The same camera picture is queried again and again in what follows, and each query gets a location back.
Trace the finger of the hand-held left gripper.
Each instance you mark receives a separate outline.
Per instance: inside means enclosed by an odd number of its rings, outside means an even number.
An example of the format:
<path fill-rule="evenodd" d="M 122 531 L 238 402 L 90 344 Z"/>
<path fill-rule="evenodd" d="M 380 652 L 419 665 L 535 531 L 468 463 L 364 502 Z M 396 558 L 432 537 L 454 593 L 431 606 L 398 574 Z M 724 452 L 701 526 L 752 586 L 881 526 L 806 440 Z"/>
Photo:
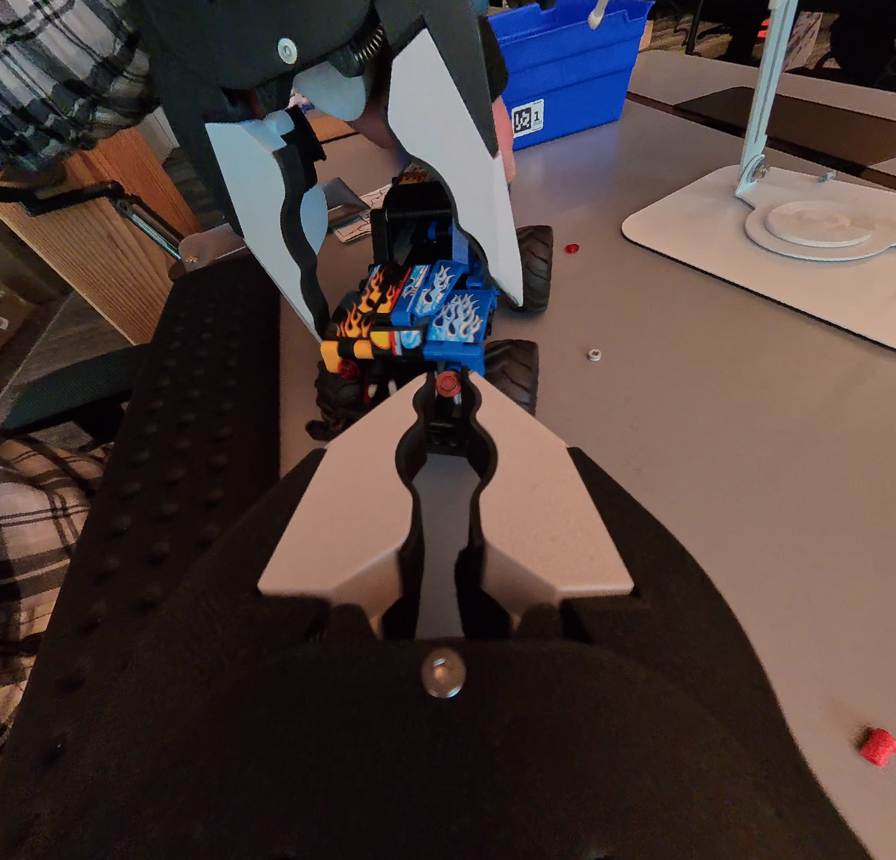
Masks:
<path fill-rule="evenodd" d="M 236 230 L 312 336 L 330 322 L 318 278 L 328 206 L 311 124 L 290 107 L 264 119 L 208 123 L 206 133 L 236 216 Z"/>
<path fill-rule="evenodd" d="M 520 250 L 504 162 L 489 150 L 427 28 L 392 63 L 389 129 L 442 182 L 454 220 L 499 289 L 523 301 Z"/>

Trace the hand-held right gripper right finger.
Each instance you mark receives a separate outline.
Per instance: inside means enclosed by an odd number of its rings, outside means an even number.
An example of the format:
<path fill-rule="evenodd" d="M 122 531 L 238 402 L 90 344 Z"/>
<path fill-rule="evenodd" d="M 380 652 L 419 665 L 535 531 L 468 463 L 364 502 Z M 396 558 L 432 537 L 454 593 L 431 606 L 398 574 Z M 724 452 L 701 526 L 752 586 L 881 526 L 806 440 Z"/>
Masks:
<path fill-rule="evenodd" d="M 539 606 L 629 597 L 633 577 L 566 442 L 464 373 L 466 459 L 478 478 L 458 556 L 463 635 L 508 637 Z"/>

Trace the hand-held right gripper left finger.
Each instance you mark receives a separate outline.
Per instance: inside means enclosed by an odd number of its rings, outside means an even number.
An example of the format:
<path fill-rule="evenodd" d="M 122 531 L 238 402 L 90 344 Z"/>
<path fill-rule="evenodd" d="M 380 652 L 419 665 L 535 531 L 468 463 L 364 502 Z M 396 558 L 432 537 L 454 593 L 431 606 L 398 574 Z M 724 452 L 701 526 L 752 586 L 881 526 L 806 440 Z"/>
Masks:
<path fill-rule="evenodd" d="M 358 606 L 377 634 L 414 638 L 425 560 L 414 481 L 428 424 L 421 375 L 330 442 L 258 581 L 263 595 Z"/>

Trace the red rim toy wheel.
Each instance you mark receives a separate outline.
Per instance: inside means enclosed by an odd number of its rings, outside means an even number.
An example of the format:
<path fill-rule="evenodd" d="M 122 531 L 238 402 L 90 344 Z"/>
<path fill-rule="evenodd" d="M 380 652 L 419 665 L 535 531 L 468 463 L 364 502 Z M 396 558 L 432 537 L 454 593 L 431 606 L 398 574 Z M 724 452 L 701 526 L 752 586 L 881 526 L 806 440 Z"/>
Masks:
<path fill-rule="evenodd" d="M 331 373 L 326 364 L 319 361 L 315 379 L 316 405 L 321 413 L 322 424 L 336 433 L 352 426 L 373 406 L 370 395 L 370 363 L 343 362 L 348 366 L 348 375 L 343 370 Z"/>

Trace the brick-built monster truck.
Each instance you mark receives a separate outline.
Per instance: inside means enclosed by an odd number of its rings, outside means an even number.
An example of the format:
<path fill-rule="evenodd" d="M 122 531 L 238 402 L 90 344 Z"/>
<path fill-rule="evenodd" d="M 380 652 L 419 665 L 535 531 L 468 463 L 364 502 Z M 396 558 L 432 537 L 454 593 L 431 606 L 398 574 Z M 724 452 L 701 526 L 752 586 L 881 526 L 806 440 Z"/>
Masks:
<path fill-rule="evenodd" d="M 434 411 L 427 440 L 443 453 L 465 447 L 466 426 L 462 391 L 453 398 L 438 395 L 438 373 L 453 370 L 461 379 L 464 369 L 477 373 L 533 416 L 538 346 L 529 340 L 489 340 L 500 291 L 455 225 L 443 185 L 422 166 L 408 163 L 392 179 L 371 222 L 373 264 L 331 315 L 321 343 L 327 369 L 348 375 L 343 361 L 369 362 L 370 411 L 419 375 L 432 373 Z M 327 429 L 321 413 L 306 425 L 309 436 L 321 442 L 347 429 Z"/>

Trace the person's left forearm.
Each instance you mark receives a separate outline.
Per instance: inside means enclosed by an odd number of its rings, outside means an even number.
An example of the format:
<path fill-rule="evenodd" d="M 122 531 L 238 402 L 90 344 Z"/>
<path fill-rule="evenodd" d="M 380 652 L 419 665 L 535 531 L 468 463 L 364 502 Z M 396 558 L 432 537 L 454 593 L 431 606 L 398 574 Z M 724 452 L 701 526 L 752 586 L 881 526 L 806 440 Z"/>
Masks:
<path fill-rule="evenodd" d="M 128 0 L 1 0 L 2 183 L 58 186 L 159 105 Z"/>

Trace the grey desk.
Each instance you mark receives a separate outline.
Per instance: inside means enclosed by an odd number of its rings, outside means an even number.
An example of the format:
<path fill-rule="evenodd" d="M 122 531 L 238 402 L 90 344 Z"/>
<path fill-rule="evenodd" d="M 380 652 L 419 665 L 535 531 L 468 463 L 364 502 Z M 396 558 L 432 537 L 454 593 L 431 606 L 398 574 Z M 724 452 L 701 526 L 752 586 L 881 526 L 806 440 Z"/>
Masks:
<path fill-rule="evenodd" d="M 894 858 L 894 759 L 856 747 L 894 733 L 894 352 L 621 231 L 739 157 L 736 138 L 631 101 L 518 153 L 514 216 L 554 229 L 552 293 L 542 315 L 499 309 L 492 336 L 539 344 L 539 419 L 710 575 L 829 797 Z"/>

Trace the person's left hand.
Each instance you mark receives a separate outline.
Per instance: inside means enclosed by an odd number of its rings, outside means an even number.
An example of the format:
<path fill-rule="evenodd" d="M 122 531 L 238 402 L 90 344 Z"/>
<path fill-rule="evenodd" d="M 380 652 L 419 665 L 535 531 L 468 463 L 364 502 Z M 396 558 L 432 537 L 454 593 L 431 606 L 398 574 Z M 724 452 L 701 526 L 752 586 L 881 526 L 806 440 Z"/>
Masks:
<path fill-rule="evenodd" d="M 513 155 L 513 129 L 511 117 L 499 95 L 492 104 L 492 115 L 497 135 L 498 150 L 503 162 L 505 182 L 510 185 L 517 174 L 517 166 Z"/>

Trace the sticker sheet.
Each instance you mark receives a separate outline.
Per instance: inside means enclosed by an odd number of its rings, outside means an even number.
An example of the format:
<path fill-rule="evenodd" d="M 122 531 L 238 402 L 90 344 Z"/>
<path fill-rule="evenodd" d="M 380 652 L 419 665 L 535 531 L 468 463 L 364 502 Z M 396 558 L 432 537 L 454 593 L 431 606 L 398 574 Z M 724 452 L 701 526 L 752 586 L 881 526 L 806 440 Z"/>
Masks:
<path fill-rule="evenodd" d="M 390 187 L 390 184 L 386 184 L 378 189 L 369 191 L 368 193 L 362 195 L 357 194 L 361 199 L 369 204 L 369 213 L 345 226 L 337 228 L 333 231 L 329 230 L 329 232 L 333 233 L 337 237 L 337 239 L 344 244 L 359 240 L 370 235 L 370 233 L 372 232 L 371 219 L 373 211 L 382 207 L 385 196 L 388 193 Z"/>

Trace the blue storage bin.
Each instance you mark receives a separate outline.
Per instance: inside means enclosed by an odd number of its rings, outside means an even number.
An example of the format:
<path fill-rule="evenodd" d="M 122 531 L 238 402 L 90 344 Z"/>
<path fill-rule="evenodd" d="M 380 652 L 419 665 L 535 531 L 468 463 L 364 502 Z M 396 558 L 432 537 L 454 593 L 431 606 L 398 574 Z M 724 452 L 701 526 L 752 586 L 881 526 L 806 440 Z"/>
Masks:
<path fill-rule="evenodd" d="M 509 79 L 502 96 L 513 149 L 619 120 L 653 2 L 610 0 L 596 29 L 596 0 L 530 4 L 489 17 Z"/>

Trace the light wooden cabinet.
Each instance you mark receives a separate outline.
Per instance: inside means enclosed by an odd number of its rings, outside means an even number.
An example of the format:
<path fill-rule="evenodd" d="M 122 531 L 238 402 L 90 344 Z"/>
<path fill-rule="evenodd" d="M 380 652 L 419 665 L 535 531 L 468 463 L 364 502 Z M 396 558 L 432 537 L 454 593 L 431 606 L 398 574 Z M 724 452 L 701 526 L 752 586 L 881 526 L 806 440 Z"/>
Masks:
<path fill-rule="evenodd" d="M 137 128 L 118 132 L 65 164 L 75 188 L 119 182 L 181 236 L 201 229 Z M 2 204 L 2 221 L 132 344 L 148 343 L 172 287 L 174 261 L 147 235 L 97 199 L 42 216 Z"/>

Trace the dark perforated chair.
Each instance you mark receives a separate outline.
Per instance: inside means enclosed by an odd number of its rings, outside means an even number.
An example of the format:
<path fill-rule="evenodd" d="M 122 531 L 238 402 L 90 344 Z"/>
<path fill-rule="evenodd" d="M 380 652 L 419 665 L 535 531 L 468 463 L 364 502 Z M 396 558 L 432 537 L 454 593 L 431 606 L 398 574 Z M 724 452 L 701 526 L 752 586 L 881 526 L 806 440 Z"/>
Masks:
<path fill-rule="evenodd" d="M 280 294 L 251 257 L 178 278 L 39 660 L 135 628 L 279 473 Z"/>

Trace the dark teal stool seat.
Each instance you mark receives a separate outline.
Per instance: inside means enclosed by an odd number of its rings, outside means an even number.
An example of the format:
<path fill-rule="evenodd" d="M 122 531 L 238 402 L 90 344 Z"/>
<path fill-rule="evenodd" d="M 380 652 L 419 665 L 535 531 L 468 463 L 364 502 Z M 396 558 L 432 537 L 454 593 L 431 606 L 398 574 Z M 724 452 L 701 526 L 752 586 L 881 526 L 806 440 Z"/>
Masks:
<path fill-rule="evenodd" d="M 24 386 L 2 421 L 17 437 L 74 423 L 93 440 L 115 439 L 150 346 L 129 346 L 69 364 Z"/>

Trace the white book stand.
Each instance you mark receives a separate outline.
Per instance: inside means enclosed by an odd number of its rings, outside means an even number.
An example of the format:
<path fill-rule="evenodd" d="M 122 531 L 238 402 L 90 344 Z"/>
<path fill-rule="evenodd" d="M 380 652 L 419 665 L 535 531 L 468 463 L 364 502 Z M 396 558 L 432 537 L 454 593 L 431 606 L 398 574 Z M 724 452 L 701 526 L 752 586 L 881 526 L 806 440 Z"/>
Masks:
<path fill-rule="evenodd" d="M 895 194 L 771 166 L 768 124 L 798 0 L 770 25 L 737 167 L 629 216 L 633 243 L 879 345 L 895 348 Z"/>

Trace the person's plaid shirt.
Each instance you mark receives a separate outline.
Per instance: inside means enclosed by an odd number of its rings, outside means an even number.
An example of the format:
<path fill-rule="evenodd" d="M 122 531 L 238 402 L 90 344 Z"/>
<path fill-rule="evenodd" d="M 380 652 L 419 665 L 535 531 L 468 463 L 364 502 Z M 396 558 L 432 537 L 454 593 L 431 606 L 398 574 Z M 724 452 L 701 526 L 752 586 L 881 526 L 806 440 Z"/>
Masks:
<path fill-rule="evenodd" d="M 1 744 L 105 473 L 112 444 L 68 450 L 1 440 Z"/>

